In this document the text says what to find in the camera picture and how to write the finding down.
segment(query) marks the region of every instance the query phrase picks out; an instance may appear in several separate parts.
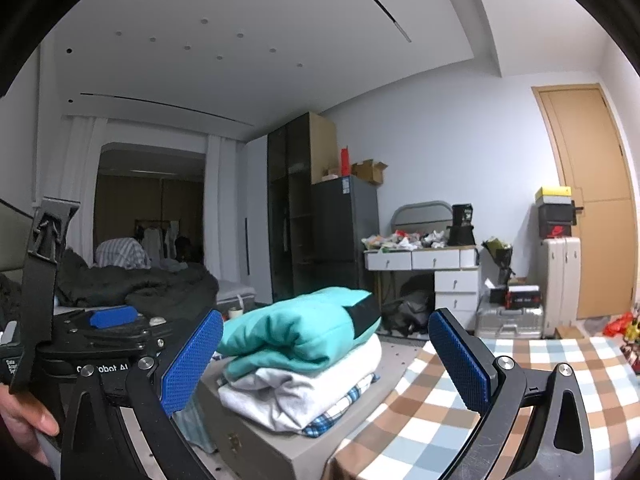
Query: blue gripper pad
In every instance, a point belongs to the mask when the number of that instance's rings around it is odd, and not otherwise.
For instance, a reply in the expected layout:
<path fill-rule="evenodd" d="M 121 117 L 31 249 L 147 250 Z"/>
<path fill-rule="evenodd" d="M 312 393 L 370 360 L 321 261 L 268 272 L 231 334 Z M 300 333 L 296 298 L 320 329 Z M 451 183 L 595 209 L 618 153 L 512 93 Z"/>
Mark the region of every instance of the blue gripper pad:
<path fill-rule="evenodd" d="M 429 316 L 429 338 L 466 408 L 484 415 L 491 405 L 489 377 L 437 310 Z"/>
<path fill-rule="evenodd" d="M 162 376 L 160 402 L 167 415 L 183 410 L 216 351 L 223 331 L 222 315 L 212 310 Z"/>
<path fill-rule="evenodd" d="M 111 328 L 132 323 L 137 317 L 138 311 L 132 306 L 115 306 L 97 310 L 89 319 L 89 324 L 95 328 Z"/>

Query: ceiling light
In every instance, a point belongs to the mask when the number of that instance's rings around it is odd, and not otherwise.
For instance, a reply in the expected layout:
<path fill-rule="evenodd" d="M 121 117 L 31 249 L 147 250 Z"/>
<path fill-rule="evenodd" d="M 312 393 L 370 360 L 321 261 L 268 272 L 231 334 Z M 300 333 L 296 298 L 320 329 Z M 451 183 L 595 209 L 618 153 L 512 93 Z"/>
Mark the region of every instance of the ceiling light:
<path fill-rule="evenodd" d="M 144 173 L 154 175 L 177 175 L 177 173 L 167 173 L 166 171 L 146 171 L 146 170 L 129 170 L 131 173 Z"/>

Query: white desk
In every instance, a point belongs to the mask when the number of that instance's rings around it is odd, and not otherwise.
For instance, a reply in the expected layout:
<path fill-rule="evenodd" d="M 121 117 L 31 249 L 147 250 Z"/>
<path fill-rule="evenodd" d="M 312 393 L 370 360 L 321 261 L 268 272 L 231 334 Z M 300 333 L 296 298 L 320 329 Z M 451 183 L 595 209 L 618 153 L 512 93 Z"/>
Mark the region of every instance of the white desk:
<path fill-rule="evenodd" d="M 448 308 L 465 329 L 475 328 L 480 270 L 476 266 L 474 246 L 388 253 L 365 251 L 365 266 L 376 273 L 376 295 L 379 302 L 382 302 L 382 272 L 433 270 L 436 308 Z"/>

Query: finger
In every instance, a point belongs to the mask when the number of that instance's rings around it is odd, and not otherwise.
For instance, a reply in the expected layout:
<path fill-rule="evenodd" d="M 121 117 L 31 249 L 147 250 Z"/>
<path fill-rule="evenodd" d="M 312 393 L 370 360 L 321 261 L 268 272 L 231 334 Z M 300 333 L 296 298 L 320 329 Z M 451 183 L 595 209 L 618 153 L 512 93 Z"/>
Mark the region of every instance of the finger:
<path fill-rule="evenodd" d="M 42 433 L 55 436 L 60 432 L 53 415 L 29 392 L 11 395 L 6 386 L 0 386 L 0 406 L 13 418 L 23 418 Z"/>
<path fill-rule="evenodd" d="M 38 442 L 33 427 L 23 418 L 16 418 L 7 413 L 6 410 L 0 410 L 0 415 L 15 443 L 34 457 L 34 459 L 45 465 L 49 465 L 49 461 Z"/>

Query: teal hoodie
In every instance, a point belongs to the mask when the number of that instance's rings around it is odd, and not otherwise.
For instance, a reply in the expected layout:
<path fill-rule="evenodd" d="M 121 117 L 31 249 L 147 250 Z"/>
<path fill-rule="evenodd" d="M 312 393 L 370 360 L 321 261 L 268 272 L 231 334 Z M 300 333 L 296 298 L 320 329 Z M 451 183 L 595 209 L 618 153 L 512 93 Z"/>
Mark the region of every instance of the teal hoodie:
<path fill-rule="evenodd" d="M 344 308 L 369 295 L 365 290 L 324 288 L 227 321 L 218 352 L 238 357 L 226 366 L 226 378 L 233 381 L 263 367 L 312 374 L 332 366 L 378 328 L 380 318 L 354 338 Z"/>

